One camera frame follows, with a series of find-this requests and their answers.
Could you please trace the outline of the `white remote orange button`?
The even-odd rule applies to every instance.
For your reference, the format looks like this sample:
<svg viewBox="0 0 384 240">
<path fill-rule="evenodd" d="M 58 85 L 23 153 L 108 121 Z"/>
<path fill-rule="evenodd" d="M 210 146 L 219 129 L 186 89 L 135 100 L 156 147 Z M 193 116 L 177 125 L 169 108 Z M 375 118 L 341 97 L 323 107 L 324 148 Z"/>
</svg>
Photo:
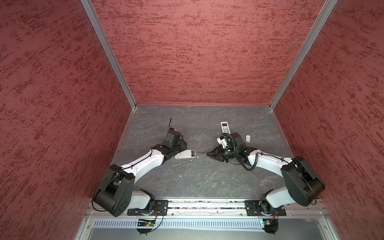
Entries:
<svg viewBox="0 0 384 240">
<path fill-rule="evenodd" d="M 195 150 L 185 150 L 174 156 L 175 159 L 193 159 L 196 157 Z"/>
</svg>

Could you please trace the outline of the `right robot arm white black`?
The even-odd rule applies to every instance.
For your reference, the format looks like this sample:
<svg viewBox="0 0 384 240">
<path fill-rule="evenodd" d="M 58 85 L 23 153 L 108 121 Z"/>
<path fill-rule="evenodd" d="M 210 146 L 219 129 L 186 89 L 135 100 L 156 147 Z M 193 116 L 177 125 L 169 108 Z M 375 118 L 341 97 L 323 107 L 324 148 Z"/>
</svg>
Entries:
<svg viewBox="0 0 384 240">
<path fill-rule="evenodd" d="M 284 205 L 296 203 L 307 207 L 326 189 L 324 181 L 301 156 L 278 157 L 247 147 L 238 133 L 223 133 L 217 142 L 219 145 L 207 152 L 207 157 L 222 163 L 235 159 L 248 172 L 261 168 L 284 179 L 284 187 L 270 190 L 260 198 L 258 210 L 265 216 Z"/>
</svg>

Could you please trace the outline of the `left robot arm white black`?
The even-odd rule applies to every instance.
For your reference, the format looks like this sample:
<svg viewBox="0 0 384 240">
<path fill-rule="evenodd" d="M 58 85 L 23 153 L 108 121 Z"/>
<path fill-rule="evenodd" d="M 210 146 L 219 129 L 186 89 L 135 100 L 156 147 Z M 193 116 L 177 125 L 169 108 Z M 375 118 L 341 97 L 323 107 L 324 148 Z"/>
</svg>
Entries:
<svg viewBox="0 0 384 240">
<path fill-rule="evenodd" d="M 135 183 L 186 149 L 183 135 L 169 128 L 163 143 L 151 147 L 142 157 L 126 165 L 113 164 L 108 167 L 93 193 L 92 207 L 95 211 L 108 212 L 114 217 L 126 210 L 139 210 L 150 215 L 155 210 L 155 197 L 147 191 L 135 190 Z"/>
</svg>

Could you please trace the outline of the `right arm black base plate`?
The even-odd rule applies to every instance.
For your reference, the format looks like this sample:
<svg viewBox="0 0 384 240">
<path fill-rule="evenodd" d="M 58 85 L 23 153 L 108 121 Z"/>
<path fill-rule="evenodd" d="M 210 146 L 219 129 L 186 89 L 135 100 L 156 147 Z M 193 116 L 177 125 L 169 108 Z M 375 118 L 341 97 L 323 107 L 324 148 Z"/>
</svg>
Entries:
<svg viewBox="0 0 384 240">
<path fill-rule="evenodd" d="M 267 201 L 246 200 L 245 209 L 247 216 L 254 217 L 278 217 L 287 215 L 284 206 L 273 208 Z"/>
</svg>

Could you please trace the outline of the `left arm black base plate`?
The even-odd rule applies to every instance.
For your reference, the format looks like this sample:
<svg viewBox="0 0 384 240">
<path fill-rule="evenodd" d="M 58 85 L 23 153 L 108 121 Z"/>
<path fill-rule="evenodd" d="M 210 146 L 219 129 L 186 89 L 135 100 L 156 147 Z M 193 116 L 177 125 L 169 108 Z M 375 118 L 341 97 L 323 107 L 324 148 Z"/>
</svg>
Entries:
<svg viewBox="0 0 384 240">
<path fill-rule="evenodd" d="M 150 200 L 144 209 L 129 209 L 128 216 L 166 216 L 168 211 L 168 200 Z"/>
</svg>

